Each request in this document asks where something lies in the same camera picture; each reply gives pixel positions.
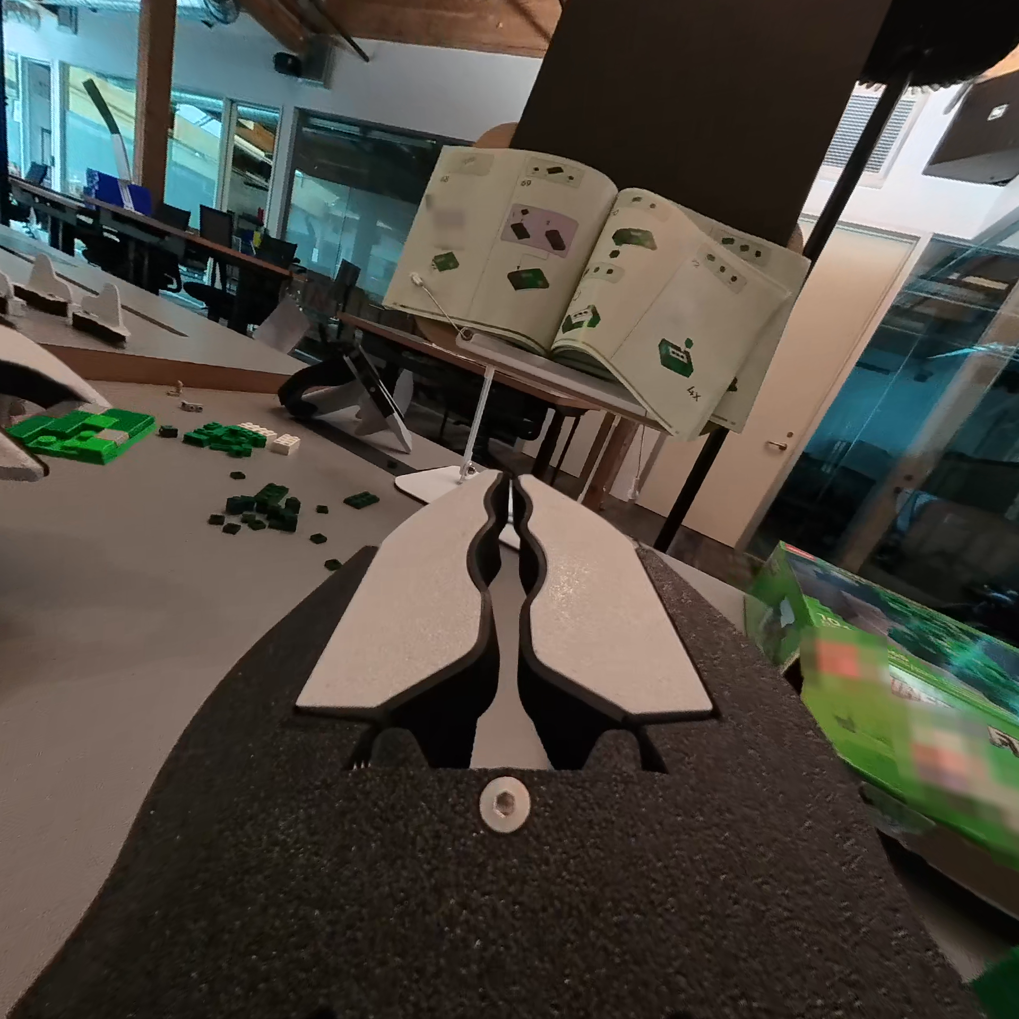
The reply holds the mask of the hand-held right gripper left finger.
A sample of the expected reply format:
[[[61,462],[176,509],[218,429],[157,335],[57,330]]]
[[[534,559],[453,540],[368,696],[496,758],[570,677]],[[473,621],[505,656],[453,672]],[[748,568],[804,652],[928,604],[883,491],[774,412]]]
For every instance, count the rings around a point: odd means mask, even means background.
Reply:
[[[488,471],[410,516],[371,554],[296,701],[304,714],[412,732],[428,764],[465,770],[498,688],[490,585],[511,479]]]

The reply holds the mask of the black hanging box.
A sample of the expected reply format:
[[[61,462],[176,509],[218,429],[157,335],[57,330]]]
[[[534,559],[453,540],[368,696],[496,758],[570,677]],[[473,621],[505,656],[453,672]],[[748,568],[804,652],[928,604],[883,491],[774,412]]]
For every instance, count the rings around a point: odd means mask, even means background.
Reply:
[[[1018,174],[1018,71],[972,84],[923,174],[976,185],[1008,185]]]

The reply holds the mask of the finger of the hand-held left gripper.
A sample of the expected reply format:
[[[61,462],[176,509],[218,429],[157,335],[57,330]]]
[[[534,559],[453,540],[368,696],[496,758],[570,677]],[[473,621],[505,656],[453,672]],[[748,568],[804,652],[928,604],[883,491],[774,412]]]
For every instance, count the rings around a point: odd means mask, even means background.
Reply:
[[[43,411],[102,413],[111,403],[49,350],[15,329],[1,327],[1,395]]]
[[[42,480],[49,467],[18,439],[1,434],[1,480]]]

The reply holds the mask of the green lego plate assembly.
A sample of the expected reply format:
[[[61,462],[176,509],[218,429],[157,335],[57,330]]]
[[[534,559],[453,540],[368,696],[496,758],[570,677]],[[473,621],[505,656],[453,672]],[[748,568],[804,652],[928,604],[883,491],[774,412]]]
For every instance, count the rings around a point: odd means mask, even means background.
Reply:
[[[76,410],[61,417],[35,414],[4,430],[36,455],[107,465],[157,429],[150,414],[106,409]]]

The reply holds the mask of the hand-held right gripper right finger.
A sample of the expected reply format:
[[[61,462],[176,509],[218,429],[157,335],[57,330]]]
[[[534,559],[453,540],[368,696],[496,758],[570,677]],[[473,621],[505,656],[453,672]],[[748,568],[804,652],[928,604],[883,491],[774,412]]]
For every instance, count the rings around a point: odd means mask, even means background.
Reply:
[[[621,745],[667,772],[648,728],[709,720],[715,704],[637,545],[532,475],[512,483],[525,600],[517,691],[555,771],[594,767]]]

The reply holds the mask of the wooden pillar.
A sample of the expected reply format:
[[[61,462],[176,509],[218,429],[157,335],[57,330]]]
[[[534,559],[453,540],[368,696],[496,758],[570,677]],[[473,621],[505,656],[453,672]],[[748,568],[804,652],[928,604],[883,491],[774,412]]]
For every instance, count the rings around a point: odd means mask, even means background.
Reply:
[[[135,92],[135,181],[158,205],[166,184],[172,130],[175,1],[142,1],[137,25]]]

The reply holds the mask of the black curved object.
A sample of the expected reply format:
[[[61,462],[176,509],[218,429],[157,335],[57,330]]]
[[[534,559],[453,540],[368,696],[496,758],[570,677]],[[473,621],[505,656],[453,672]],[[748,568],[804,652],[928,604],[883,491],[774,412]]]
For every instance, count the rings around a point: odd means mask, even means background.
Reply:
[[[277,399],[291,418],[309,421],[347,409],[361,392],[347,361],[336,359],[300,369],[280,387]]]

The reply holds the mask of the scattered dark green lego pieces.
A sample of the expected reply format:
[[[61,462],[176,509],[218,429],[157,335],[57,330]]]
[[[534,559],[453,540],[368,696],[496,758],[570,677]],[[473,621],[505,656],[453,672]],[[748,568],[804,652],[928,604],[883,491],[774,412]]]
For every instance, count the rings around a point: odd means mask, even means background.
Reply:
[[[353,493],[342,501],[342,505],[352,511],[363,511],[378,503],[380,503],[380,497],[366,490]],[[296,534],[301,526],[300,520],[303,509],[304,503],[299,497],[290,494],[287,486],[269,482],[255,494],[228,496],[223,509],[210,514],[206,524],[227,535],[236,535],[244,529],[255,532],[269,530],[283,534]],[[318,517],[329,516],[330,505],[328,503],[315,503],[311,515],[318,526]],[[309,533],[307,537],[316,546],[328,541],[327,535],[320,531]],[[333,557],[326,559],[323,566],[332,573],[338,572],[342,568],[342,562]]]

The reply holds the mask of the white fin-shaped part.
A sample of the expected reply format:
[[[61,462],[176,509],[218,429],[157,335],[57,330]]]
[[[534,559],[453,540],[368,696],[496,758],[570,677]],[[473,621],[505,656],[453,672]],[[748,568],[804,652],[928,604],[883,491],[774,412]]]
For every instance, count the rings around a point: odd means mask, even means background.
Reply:
[[[119,289],[113,283],[106,283],[97,293],[83,294],[71,310],[70,324],[76,331],[117,348],[124,348],[131,337],[123,322]]]
[[[70,285],[55,273],[51,259],[44,253],[34,257],[29,280],[16,283],[14,294],[37,311],[65,319],[70,316]]]

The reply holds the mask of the open lego instruction booklet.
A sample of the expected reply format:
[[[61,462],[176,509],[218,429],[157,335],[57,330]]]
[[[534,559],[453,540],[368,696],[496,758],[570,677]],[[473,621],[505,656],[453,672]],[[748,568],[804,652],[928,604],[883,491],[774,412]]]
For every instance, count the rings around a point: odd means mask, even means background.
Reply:
[[[743,429],[810,268],[581,163],[446,146],[383,303],[601,378],[688,441]]]

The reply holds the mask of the long wooden desk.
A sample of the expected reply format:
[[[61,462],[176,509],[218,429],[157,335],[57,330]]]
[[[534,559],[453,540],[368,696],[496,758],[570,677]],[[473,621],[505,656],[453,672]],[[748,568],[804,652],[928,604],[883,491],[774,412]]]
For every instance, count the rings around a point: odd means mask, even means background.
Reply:
[[[10,195],[49,219],[53,248],[151,294],[198,289],[207,317],[239,333],[261,324],[292,279],[286,268],[96,197],[75,198],[12,178]]]

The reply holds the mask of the black office chair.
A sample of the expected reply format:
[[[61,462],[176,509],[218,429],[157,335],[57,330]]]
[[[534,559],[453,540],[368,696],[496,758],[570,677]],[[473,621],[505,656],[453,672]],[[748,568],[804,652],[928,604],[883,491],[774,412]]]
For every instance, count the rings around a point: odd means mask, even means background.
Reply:
[[[234,220],[229,212],[200,206],[198,236],[223,248],[232,249]],[[194,248],[189,255],[187,268],[195,272],[208,272],[209,282],[187,280],[185,293],[203,304],[207,318],[229,324],[236,310],[236,285],[239,270],[228,262],[210,254],[205,248]]]

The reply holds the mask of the brown wooden table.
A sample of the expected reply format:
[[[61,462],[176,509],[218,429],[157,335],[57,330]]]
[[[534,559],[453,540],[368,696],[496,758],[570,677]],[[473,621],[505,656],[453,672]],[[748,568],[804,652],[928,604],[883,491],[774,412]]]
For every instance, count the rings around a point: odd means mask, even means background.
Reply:
[[[384,338],[403,348],[414,350],[474,375],[491,375],[495,381],[512,389],[549,403],[555,412],[554,424],[549,426],[541,444],[540,454],[533,465],[533,473],[538,477],[544,477],[544,471],[555,451],[558,434],[564,426],[564,417],[568,411],[605,413],[605,419],[581,475],[586,487],[580,501],[589,508],[602,509],[605,498],[616,482],[619,471],[634,441],[638,427],[646,424],[646,420],[639,412],[616,409],[601,396],[581,394],[567,388],[565,383],[548,382],[527,376],[523,368],[501,363],[491,364],[474,350],[452,348],[447,343],[434,343],[427,338],[365,320],[347,312],[338,312],[338,321],[360,329],[366,335]]]

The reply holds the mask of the dark brown board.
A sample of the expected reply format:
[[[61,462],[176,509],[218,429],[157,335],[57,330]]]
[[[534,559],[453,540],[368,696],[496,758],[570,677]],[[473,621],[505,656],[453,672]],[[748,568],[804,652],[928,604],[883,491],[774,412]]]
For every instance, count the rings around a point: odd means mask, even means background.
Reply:
[[[784,246],[889,7],[567,2],[512,146]]]

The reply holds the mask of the black pole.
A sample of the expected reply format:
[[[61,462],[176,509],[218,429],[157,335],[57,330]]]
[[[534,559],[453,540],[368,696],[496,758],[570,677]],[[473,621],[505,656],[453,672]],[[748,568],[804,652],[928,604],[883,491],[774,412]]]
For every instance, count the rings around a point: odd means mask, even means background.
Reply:
[[[891,119],[902,96],[910,87],[914,75],[914,70],[902,66],[892,72],[887,83],[884,83],[884,91],[882,91],[882,95],[880,95],[873,112],[871,112],[861,135],[859,135],[857,143],[847,159],[839,178],[835,182],[830,196],[826,200],[822,212],[819,214],[805,244],[804,256],[810,262],[808,273],[812,272],[822,254],[823,248],[832,238],[835,226],[842,217],[850,197],[852,197],[871,155],[873,155],[874,148],[884,132],[887,122]],[[669,515],[666,517],[666,521],[652,545],[655,550],[661,552],[669,551],[671,543],[676,538],[687,513],[693,505],[729,434],[729,431],[722,430],[720,427],[716,427],[708,434],[701,452],[697,455],[683,487],[673,503]]]

